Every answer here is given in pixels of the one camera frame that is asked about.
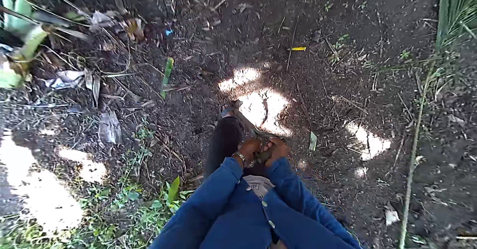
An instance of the black pants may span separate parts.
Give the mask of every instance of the black pants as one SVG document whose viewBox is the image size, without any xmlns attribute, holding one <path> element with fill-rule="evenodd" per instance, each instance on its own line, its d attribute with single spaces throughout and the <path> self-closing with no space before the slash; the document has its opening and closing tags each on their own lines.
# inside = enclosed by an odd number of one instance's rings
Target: black pants
<svg viewBox="0 0 477 249">
<path fill-rule="evenodd" d="M 234 154 L 242 141 L 243 129 L 240 126 L 239 120 L 235 117 L 221 119 L 209 141 L 204 178 L 207 178 L 217 170 L 226 157 Z M 255 164 L 253 168 L 244 169 L 244 176 L 264 176 L 264 168 L 264 165 Z"/>
</svg>

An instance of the blue sleeve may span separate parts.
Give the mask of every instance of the blue sleeve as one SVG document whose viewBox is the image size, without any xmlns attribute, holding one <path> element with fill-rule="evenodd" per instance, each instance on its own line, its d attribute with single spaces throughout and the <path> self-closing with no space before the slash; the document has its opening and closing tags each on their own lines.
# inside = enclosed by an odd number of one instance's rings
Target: blue sleeve
<svg viewBox="0 0 477 249">
<path fill-rule="evenodd" d="M 278 159 L 266 172 L 278 195 L 290 208 L 317 221 L 350 246 L 361 248 L 358 241 L 313 197 L 301 179 L 292 173 L 286 157 Z"/>
<path fill-rule="evenodd" d="M 222 212 L 243 170 L 233 159 L 224 163 L 182 204 L 150 249 L 199 248 Z"/>
</svg>

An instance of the hand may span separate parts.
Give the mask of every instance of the hand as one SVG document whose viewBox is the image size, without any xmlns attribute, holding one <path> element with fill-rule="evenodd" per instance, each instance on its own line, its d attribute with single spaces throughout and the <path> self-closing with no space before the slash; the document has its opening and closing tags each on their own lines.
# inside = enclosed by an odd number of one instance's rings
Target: hand
<svg viewBox="0 0 477 249">
<path fill-rule="evenodd" d="M 233 157 L 235 158 L 235 160 L 237 160 L 238 164 L 240 164 L 243 168 L 244 165 L 247 166 L 250 162 L 253 161 L 253 158 L 254 158 L 253 153 L 258 152 L 259 148 L 260 148 L 260 140 L 248 139 L 242 144 L 242 147 L 238 150 L 238 152 L 245 157 L 246 162 L 243 163 L 242 159 L 237 155 Z"/>
<path fill-rule="evenodd" d="M 266 167 L 270 167 L 276 160 L 290 153 L 290 148 L 278 137 L 270 137 L 270 142 L 263 147 L 263 151 L 268 149 L 271 149 L 271 157 L 265 163 Z"/>
</svg>

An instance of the soil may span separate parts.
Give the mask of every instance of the soil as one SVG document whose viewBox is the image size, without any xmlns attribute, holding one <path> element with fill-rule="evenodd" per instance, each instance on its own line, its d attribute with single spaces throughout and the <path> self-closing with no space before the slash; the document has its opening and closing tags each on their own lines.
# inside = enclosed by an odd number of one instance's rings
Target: soil
<svg viewBox="0 0 477 249">
<path fill-rule="evenodd" d="M 116 9 L 114 0 L 73 1 L 89 11 Z M 138 179 L 152 191 L 159 180 L 177 176 L 194 187 L 200 180 L 188 181 L 203 171 L 220 103 L 271 88 L 289 102 L 277 123 L 292 132 L 286 139 L 297 174 L 364 247 L 397 246 L 400 224 L 386 226 L 385 205 L 390 203 L 402 218 L 418 81 L 425 79 L 425 73 L 417 68 L 378 70 L 402 64 L 403 51 L 414 60 L 429 58 L 434 51 L 438 0 L 225 0 L 215 11 L 210 7 L 222 0 L 198 1 L 125 0 L 130 17 L 146 23 L 143 41 L 130 41 L 124 33 L 109 30 L 116 42 L 99 31 L 91 33 L 87 42 L 54 48 L 73 64 L 80 60 L 97 73 L 133 73 L 118 78 L 120 84 L 109 78 L 102 81 L 102 94 L 121 99 L 101 97 L 95 108 L 86 88 L 49 93 L 41 79 L 51 77 L 55 69 L 38 61 L 29 91 L 2 91 L 0 125 L 13 131 L 18 144 L 34 151 L 43 168 L 65 181 L 74 179 L 75 165 L 54 153 L 57 146 L 93 153 L 96 161 L 107 164 L 109 179 L 115 181 L 124 165 L 120 155 L 137 148 L 134 132 L 146 125 L 161 142 Z M 166 36 L 164 30 L 174 33 Z M 315 41 L 317 30 L 321 38 Z M 292 52 L 288 66 L 292 39 L 294 47 L 307 49 Z M 343 44 L 336 45 L 340 60 L 333 62 L 330 46 L 337 42 Z M 461 71 L 426 107 L 419 143 L 418 154 L 424 160 L 414 175 L 408 231 L 425 238 L 428 248 L 475 247 L 454 239 L 475 234 L 477 228 L 477 61 L 471 42 L 460 49 Z M 175 59 L 169 83 L 191 87 L 168 92 L 162 99 L 158 92 L 167 57 Z M 246 67 L 261 69 L 260 78 L 231 91 L 220 90 L 221 81 Z M 156 105 L 134 108 L 148 100 Z M 80 105 L 82 113 L 69 112 L 69 107 L 21 106 L 33 103 Z M 318 137 L 316 151 L 308 150 L 310 127 L 304 109 Z M 105 110 L 118 116 L 120 145 L 98 142 L 95 121 Z M 363 161 L 356 151 L 356 137 L 346 130 L 351 123 L 364 127 L 368 138 L 389 140 L 390 148 Z M 58 134 L 39 134 L 45 128 Z M 366 172 L 358 176 L 357 170 Z M 426 248 L 418 243 L 409 247 Z"/>
</svg>

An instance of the foot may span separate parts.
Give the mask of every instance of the foot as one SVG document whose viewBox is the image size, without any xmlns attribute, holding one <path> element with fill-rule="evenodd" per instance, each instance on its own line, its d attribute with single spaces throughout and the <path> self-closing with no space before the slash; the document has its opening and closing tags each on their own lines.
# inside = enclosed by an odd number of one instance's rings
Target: foot
<svg viewBox="0 0 477 249">
<path fill-rule="evenodd" d="M 233 115 L 234 111 L 228 104 L 220 106 L 220 118 L 232 117 Z"/>
</svg>

